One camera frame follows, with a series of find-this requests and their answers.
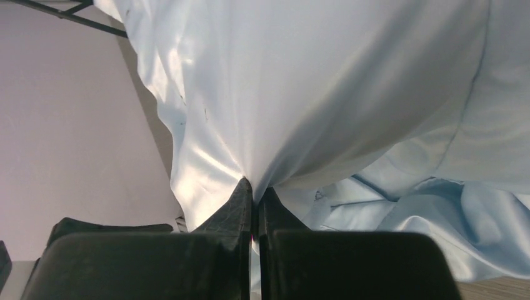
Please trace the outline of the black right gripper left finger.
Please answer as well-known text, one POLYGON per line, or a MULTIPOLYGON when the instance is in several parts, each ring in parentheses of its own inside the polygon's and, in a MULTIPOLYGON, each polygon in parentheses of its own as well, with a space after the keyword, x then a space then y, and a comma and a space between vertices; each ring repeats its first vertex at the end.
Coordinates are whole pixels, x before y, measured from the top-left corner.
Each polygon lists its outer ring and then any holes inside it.
POLYGON ((23 299, 249 299, 247 179, 192 232, 76 233, 44 251, 23 299))

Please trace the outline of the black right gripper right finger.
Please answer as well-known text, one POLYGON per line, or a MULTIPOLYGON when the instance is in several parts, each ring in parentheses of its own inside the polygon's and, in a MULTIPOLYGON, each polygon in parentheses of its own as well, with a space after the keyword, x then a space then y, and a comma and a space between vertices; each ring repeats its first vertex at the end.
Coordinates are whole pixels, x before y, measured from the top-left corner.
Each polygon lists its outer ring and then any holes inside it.
POLYGON ((313 231, 268 188, 257 207, 263 299, 460 299, 438 245, 414 232, 313 231))

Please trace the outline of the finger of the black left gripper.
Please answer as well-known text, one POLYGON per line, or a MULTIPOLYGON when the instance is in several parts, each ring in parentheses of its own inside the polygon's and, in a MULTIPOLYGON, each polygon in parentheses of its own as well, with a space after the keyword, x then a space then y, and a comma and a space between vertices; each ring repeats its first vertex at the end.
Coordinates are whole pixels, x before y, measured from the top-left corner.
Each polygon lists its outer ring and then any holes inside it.
POLYGON ((64 217, 52 228, 46 243, 45 251, 51 246, 54 241, 69 234, 120 232, 171 233, 173 231, 174 228, 169 224, 150 224, 142 226, 110 226, 80 221, 70 217, 64 217))

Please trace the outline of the light blue pillowcase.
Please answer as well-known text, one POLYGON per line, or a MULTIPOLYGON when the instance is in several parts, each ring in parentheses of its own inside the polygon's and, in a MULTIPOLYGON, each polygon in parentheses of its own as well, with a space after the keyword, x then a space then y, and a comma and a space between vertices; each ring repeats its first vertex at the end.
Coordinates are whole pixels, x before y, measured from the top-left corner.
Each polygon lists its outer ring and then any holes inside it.
POLYGON ((246 178, 311 229, 413 231, 459 281, 529 277, 528 1, 96 1, 198 228, 246 178))

